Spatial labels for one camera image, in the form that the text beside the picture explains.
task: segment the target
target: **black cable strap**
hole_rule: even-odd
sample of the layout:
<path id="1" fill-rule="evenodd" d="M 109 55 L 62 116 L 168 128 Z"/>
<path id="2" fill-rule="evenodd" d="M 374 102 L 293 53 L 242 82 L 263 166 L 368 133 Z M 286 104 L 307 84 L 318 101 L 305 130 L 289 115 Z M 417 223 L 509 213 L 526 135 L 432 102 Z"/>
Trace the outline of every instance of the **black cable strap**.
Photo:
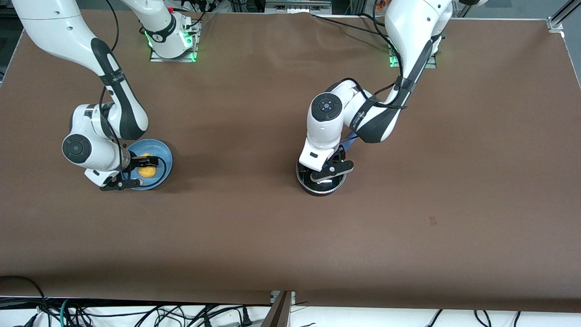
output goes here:
<path id="1" fill-rule="evenodd" d="M 400 88 L 403 88 L 404 90 L 408 90 L 410 93 L 412 93 L 415 89 L 415 82 L 402 76 L 398 76 L 393 84 L 393 89 L 396 91 Z"/>
<path id="2" fill-rule="evenodd" d="M 365 118 L 369 109 L 371 109 L 371 107 L 374 106 L 375 103 L 378 101 L 379 101 L 379 98 L 373 95 L 371 98 L 368 98 L 367 100 L 365 100 L 365 102 L 363 102 L 363 105 L 355 113 L 355 115 L 353 116 L 353 119 L 351 120 L 351 123 L 349 124 L 349 128 L 352 131 L 357 132 L 357 128 L 359 127 L 359 124 L 361 124 L 361 122 L 363 121 L 363 118 Z"/>
<path id="3" fill-rule="evenodd" d="M 150 31 L 146 28 L 144 28 L 145 32 L 149 35 L 149 38 L 151 38 L 151 40 L 153 40 L 154 42 L 157 43 L 163 43 L 166 41 L 166 38 L 174 32 L 175 27 L 176 27 L 176 21 L 175 21 L 175 16 L 174 15 L 170 15 L 171 16 L 171 22 L 170 24 L 162 30 L 159 31 Z"/>
<path id="4" fill-rule="evenodd" d="M 113 86 L 125 80 L 125 73 L 123 73 L 123 69 L 119 68 L 113 72 L 105 73 L 103 76 L 99 76 L 99 78 L 104 86 Z"/>

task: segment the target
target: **brown table surface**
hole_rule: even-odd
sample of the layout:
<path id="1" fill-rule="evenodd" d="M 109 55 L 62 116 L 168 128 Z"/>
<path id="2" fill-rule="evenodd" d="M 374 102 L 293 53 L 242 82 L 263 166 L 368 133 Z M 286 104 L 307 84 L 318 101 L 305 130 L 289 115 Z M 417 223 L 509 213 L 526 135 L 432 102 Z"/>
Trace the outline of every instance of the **brown table surface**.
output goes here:
<path id="1" fill-rule="evenodd" d="M 83 15 L 112 44 L 111 13 Z M 60 145 L 101 83 L 25 35 L 0 89 L 2 275 L 49 296 L 581 310 L 581 92 L 544 22 L 451 21 L 393 134 L 356 142 L 346 183 L 317 198 L 295 178 L 307 108 L 345 77 L 391 83 L 379 37 L 218 15 L 198 62 L 150 63 L 136 17 L 118 15 L 145 137 L 174 169 L 153 191 L 99 191 Z"/>

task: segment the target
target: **cable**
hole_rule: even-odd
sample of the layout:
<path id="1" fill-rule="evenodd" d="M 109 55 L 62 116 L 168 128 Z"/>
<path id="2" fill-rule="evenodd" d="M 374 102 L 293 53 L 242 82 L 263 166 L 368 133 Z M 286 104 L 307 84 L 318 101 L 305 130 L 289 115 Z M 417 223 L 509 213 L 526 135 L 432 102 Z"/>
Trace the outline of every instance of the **cable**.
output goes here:
<path id="1" fill-rule="evenodd" d="M 367 94 L 365 93 L 365 91 L 363 90 L 363 88 L 361 87 L 361 85 L 359 85 L 359 82 L 358 81 L 356 81 L 355 79 L 352 79 L 351 77 L 348 77 L 346 79 L 342 79 L 341 81 L 339 81 L 339 83 L 344 82 L 344 81 L 352 81 L 353 83 L 355 83 L 355 88 L 357 89 L 357 91 L 361 92 L 361 95 L 363 95 L 363 97 L 365 98 L 365 100 L 368 100 L 369 99 L 369 97 L 367 96 Z M 407 106 L 398 106 L 398 105 L 392 105 L 392 104 L 383 104 L 380 101 L 377 101 L 373 105 L 374 106 L 378 106 L 380 108 L 389 108 L 389 109 L 406 109 L 407 108 Z"/>
<path id="2" fill-rule="evenodd" d="M 349 2 L 349 6 L 347 6 L 347 9 L 345 10 L 345 13 L 343 13 L 343 15 L 346 15 L 346 14 L 347 14 L 347 12 L 348 12 L 348 11 L 349 11 L 349 9 L 351 8 L 351 5 L 352 5 L 352 4 L 353 4 L 352 2 Z"/>
<path id="3" fill-rule="evenodd" d="M 60 327 L 64 327 L 64 309 L 67 306 L 67 302 L 69 302 L 69 299 L 65 299 L 65 301 L 63 301 L 63 304 L 60 306 L 60 316 L 59 316 L 59 321 L 60 321 Z"/>
<path id="4" fill-rule="evenodd" d="M 24 276 L 18 276 L 18 275 L 7 275 L 7 276 L 0 276 L 0 280 L 2 279 L 20 279 L 20 280 L 25 280 L 28 283 L 31 283 L 34 288 L 36 288 L 36 290 L 38 291 L 38 294 L 40 294 L 40 298 L 42 299 L 42 302 L 44 303 L 44 307 L 46 308 L 46 311 L 50 311 L 50 307 L 48 306 L 48 304 L 46 303 L 46 297 L 44 296 L 44 293 L 42 292 L 42 289 L 40 288 L 40 286 L 38 284 L 36 284 L 35 281 L 33 281 L 32 279 L 28 278 L 28 277 L 24 277 Z M 51 317 L 48 317 L 48 327 L 51 327 L 52 322 L 51 322 Z"/>
<path id="5" fill-rule="evenodd" d="M 394 85 L 395 85 L 395 83 L 392 83 L 392 84 L 390 84 L 390 85 L 388 85 L 388 86 L 386 86 L 384 88 L 380 88 L 375 93 L 373 93 L 373 95 L 378 95 L 379 93 L 381 93 L 381 92 L 383 92 L 383 91 L 385 91 L 385 90 L 387 90 L 389 88 L 392 88 Z"/>
<path id="6" fill-rule="evenodd" d="M 107 2 L 107 4 L 109 5 L 109 8 L 111 9 L 111 12 L 113 13 L 113 17 L 115 18 L 115 28 L 116 28 L 116 33 L 115 33 L 115 42 L 113 43 L 113 46 L 111 47 L 111 52 L 113 52 L 115 50 L 115 48 L 117 48 L 117 43 L 119 42 L 119 20 L 117 19 L 117 13 L 115 12 L 115 9 L 113 9 L 113 5 L 111 5 L 111 2 L 109 2 L 109 0 L 105 0 Z M 99 98 L 99 113 L 102 115 L 103 111 L 102 111 L 102 107 L 103 107 L 103 97 L 105 96 L 105 91 L 106 91 L 106 87 L 103 86 L 103 90 L 101 91 L 101 97 Z M 107 126 L 109 127 L 109 130 L 111 131 L 111 134 L 113 134 L 113 137 L 115 138 L 115 142 L 117 143 L 117 147 L 119 148 L 119 170 L 120 173 L 119 175 L 121 180 L 125 180 L 125 178 L 123 177 L 123 157 L 121 155 L 121 142 L 119 142 L 119 138 L 117 137 L 117 134 L 115 133 L 115 130 L 113 130 L 113 126 L 111 126 L 111 123 L 109 123 L 108 119 L 105 119 L 105 122 L 107 123 Z"/>
<path id="7" fill-rule="evenodd" d="M 223 314 L 223 313 L 230 311 L 230 310 L 236 310 L 236 312 L 238 312 L 238 314 L 240 315 L 240 311 L 238 311 L 238 309 L 243 308 L 244 306 L 245 305 L 239 305 L 237 307 L 223 308 L 223 309 L 220 309 L 218 311 L 211 312 L 211 313 L 207 314 L 207 317 L 204 318 L 204 320 L 202 322 L 200 322 L 196 327 L 201 327 L 206 321 L 210 321 L 210 319 L 216 317 L 217 315 Z"/>
<path id="8" fill-rule="evenodd" d="M 427 327 L 433 327 L 434 324 L 436 323 L 437 318 L 440 316 L 440 314 L 442 313 L 442 311 L 444 311 L 443 309 L 440 309 L 436 312 L 436 315 L 432 318 L 432 322 L 430 322 L 430 324 Z"/>
<path id="9" fill-rule="evenodd" d="M 393 43 L 391 42 L 391 40 L 389 39 L 389 36 L 387 34 L 381 33 L 381 31 L 379 31 L 378 22 L 377 22 L 377 19 L 375 18 L 375 7 L 377 7 L 377 1 L 378 0 L 375 0 L 375 2 L 373 4 L 373 11 L 371 12 L 372 13 L 371 20 L 373 21 L 373 26 L 375 27 L 375 30 L 377 31 L 377 33 L 385 40 L 385 42 L 388 43 L 388 45 L 393 50 L 393 53 L 396 55 L 397 62 L 399 63 L 400 76 L 403 77 L 403 67 L 402 67 L 403 62 L 401 61 L 401 56 L 400 56 L 399 52 L 397 51 L 397 48 L 395 47 L 395 45 L 393 45 Z"/>
<path id="10" fill-rule="evenodd" d="M 332 22 L 332 23 L 335 23 L 335 24 L 339 24 L 339 25 L 343 25 L 343 26 L 351 27 L 351 28 L 353 28 L 353 29 L 357 29 L 357 30 L 365 31 L 365 32 L 368 32 L 368 33 L 371 33 L 371 34 L 381 35 L 379 32 L 374 32 L 374 31 L 371 31 L 371 30 L 366 30 L 366 29 L 364 29 L 364 28 L 361 28 L 361 27 L 357 27 L 357 26 L 353 26 L 353 25 L 345 24 L 345 23 L 342 23 L 342 22 L 337 22 L 336 20 L 328 19 L 328 18 L 326 18 L 326 17 L 321 17 L 321 16 L 317 16 L 317 15 L 313 15 L 313 14 L 311 14 L 311 16 L 312 16 L 312 17 L 315 17 L 315 18 L 322 19 L 322 20 L 326 20 L 326 21 L 328 21 L 328 22 Z"/>
<path id="11" fill-rule="evenodd" d="M 203 12 L 202 15 L 200 16 L 200 18 L 196 19 L 192 24 L 186 25 L 185 28 L 188 29 L 188 28 L 194 26 L 195 24 L 198 24 L 202 20 L 202 18 L 204 18 L 205 14 L 206 14 L 206 12 Z"/>
<path id="12" fill-rule="evenodd" d="M 380 23 L 380 22 L 378 22 L 377 20 L 373 19 L 373 17 L 372 17 L 371 15 L 369 15 L 368 13 L 364 13 L 364 12 L 362 12 L 362 13 L 360 13 L 358 16 L 367 17 L 367 18 L 369 18 L 369 19 L 371 19 L 371 20 L 374 20 L 374 21 L 377 23 L 377 25 L 385 27 L 385 24 L 383 24 L 383 23 Z"/>
<path id="13" fill-rule="evenodd" d="M 142 311 L 142 312 L 131 312 L 128 314 L 100 315 L 100 314 L 92 314 L 92 313 L 84 312 L 84 309 L 81 309 L 81 310 L 83 311 L 83 314 L 86 316 L 98 317 L 98 318 L 126 317 L 126 316 L 130 316 L 130 315 L 142 315 L 142 314 L 148 313 L 148 311 Z"/>
<path id="14" fill-rule="evenodd" d="M 119 20 L 117 19 L 117 13 L 115 12 L 115 9 L 113 9 L 113 5 L 111 5 L 111 2 L 109 2 L 109 0 L 105 0 L 105 1 L 109 5 L 109 8 L 111 9 L 111 12 L 113 13 L 113 17 L 115 18 L 115 27 L 117 29 L 117 33 L 115 35 L 115 43 L 113 43 L 113 46 L 111 47 L 111 52 L 113 52 L 113 50 L 115 50 L 115 48 L 117 47 L 117 43 L 119 42 Z"/>
<path id="15" fill-rule="evenodd" d="M 488 325 L 485 324 L 482 320 L 480 320 L 480 318 L 478 317 L 478 310 L 474 310 L 474 316 L 476 317 L 476 320 L 478 320 L 478 322 L 484 327 L 492 327 L 492 323 L 490 322 L 490 317 L 488 317 L 488 312 L 486 312 L 486 310 L 482 310 L 482 312 L 484 312 L 484 316 L 486 316 L 486 320 L 488 321 Z"/>
<path id="16" fill-rule="evenodd" d="M 106 90 L 106 87 L 103 86 L 103 90 L 101 91 L 101 97 L 99 98 L 99 113 L 101 113 L 101 115 L 103 115 L 102 108 L 103 108 L 103 97 L 105 96 L 105 90 Z M 105 123 L 107 123 L 107 127 L 109 127 L 111 134 L 115 138 L 115 143 L 117 143 L 117 150 L 119 151 L 119 175 L 120 175 L 121 180 L 125 180 L 125 177 L 123 176 L 123 156 L 121 154 L 121 142 L 119 142 L 119 138 L 117 137 L 117 133 L 115 133 L 115 130 L 113 130 L 113 126 L 111 126 L 111 123 L 109 122 L 108 118 L 105 118 Z"/>
<path id="17" fill-rule="evenodd" d="M 180 327 L 182 327 L 181 321 L 179 321 L 179 320 L 177 320 L 177 319 L 169 316 L 172 312 L 174 312 L 175 310 L 177 310 L 179 307 L 180 307 L 180 305 L 177 305 L 175 308 L 171 309 L 170 311 L 166 311 L 164 309 L 161 309 L 161 310 L 158 309 L 157 310 L 157 318 L 155 319 L 155 322 L 153 323 L 153 327 L 159 327 L 159 323 L 161 323 L 161 321 L 164 320 L 164 318 L 174 319 L 178 323 L 180 323 Z M 164 314 L 163 315 L 160 315 L 159 314 L 159 311 L 164 312 Z"/>
<path id="18" fill-rule="evenodd" d="M 153 309 L 149 310 L 148 312 L 146 312 L 146 313 L 145 313 L 145 315 L 143 315 L 143 317 L 141 317 L 141 318 L 140 318 L 140 319 L 137 321 L 137 323 L 135 323 L 135 326 L 134 326 L 134 327 L 140 327 L 140 326 L 143 324 L 143 322 L 144 322 L 144 321 L 147 319 L 147 317 L 149 317 L 149 315 L 150 315 L 151 313 L 153 313 L 154 311 L 157 311 L 157 309 L 159 309 L 159 308 L 161 308 L 161 306 L 160 306 L 160 305 L 158 305 L 158 306 L 156 306 L 155 308 L 153 308 Z"/>
<path id="19" fill-rule="evenodd" d="M 521 317 L 521 312 L 518 311 L 517 315 L 514 317 L 514 322 L 512 323 L 512 327 L 517 327 L 518 318 Z"/>

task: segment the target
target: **white floor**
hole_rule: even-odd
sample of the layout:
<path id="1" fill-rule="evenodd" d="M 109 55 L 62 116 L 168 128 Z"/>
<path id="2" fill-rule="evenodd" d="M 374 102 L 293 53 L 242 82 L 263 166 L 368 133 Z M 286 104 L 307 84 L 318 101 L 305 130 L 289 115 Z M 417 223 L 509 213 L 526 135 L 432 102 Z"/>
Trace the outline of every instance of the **white floor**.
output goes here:
<path id="1" fill-rule="evenodd" d="M 143 312 L 153 307 L 107 307 L 90 308 L 87 312 L 93 314 L 122 314 Z M 182 309 L 186 316 L 193 316 L 203 307 L 201 305 L 186 306 Z M 256 326 L 266 314 L 268 307 L 249 308 L 250 319 Z M 36 313 L 34 309 L 0 310 L 0 327 L 24 325 Z M 432 320 L 436 310 L 424 309 L 380 309 L 380 308 L 336 308 L 336 307 L 293 307 L 290 314 L 290 327 L 426 327 Z M 494 327 L 513 327 L 516 312 L 488 311 Z M 132 327 L 142 315 L 127 317 L 98 318 L 93 317 L 93 327 Z M 157 315 L 148 317 L 142 327 L 152 327 Z M 235 326 L 239 316 L 235 311 L 224 313 L 211 320 L 213 327 Z M 52 325 L 59 326 L 53 318 Z M 38 316 L 34 327 L 48 326 L 46 315 Z M 579 327 L 581 314 L 523 312 L 517 327 Z M 180 327 L 172 319 L 162 320 L 159 327 Z M 481 327 L 469 310 L 444 310 L 434 327 Z"/>

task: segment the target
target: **green cable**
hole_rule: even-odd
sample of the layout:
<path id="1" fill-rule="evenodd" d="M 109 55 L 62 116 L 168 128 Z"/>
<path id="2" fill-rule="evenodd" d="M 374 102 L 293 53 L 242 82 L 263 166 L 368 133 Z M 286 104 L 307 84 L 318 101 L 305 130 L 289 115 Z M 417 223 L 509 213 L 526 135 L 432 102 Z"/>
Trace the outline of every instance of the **green cable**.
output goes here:
<path id="1" fill-rule="evenodd" d="M 60 306 L 60 327 L 64 327 L 64 309 L 67 306 L 67 302 L 69 302 L 69 299 L 63 301 L 63 305 Z"/>

